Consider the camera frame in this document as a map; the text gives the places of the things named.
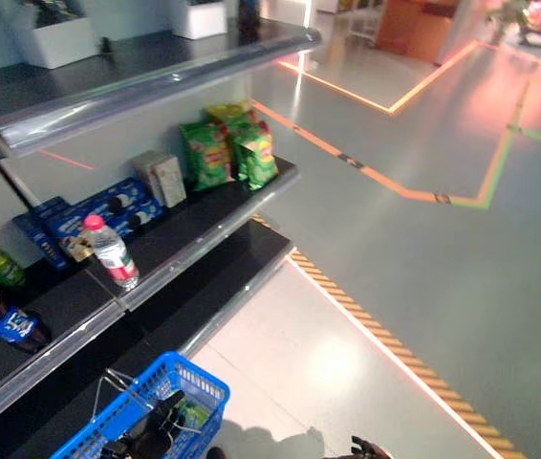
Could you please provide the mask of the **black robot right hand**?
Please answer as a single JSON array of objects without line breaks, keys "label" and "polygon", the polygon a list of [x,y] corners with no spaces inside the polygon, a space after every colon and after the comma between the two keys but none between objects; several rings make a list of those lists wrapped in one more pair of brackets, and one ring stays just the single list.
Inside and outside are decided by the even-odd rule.
[{"label": "black robot right hand", "polygon": [[357,459],[388,459],[388,453],[380,446],[353,435],[351,437],[352,458]]}]

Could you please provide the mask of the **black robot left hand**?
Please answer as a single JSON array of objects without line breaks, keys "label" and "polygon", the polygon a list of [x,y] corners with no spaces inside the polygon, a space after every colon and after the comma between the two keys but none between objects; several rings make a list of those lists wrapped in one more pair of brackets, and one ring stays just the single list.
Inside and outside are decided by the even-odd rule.
[{"label": "black robot left hand", "polygon": [[178,404],[184,400],[184,392],[177,390],[158,401],[120,439],[107,442],[100,458],[163,458],[178,436]]}]

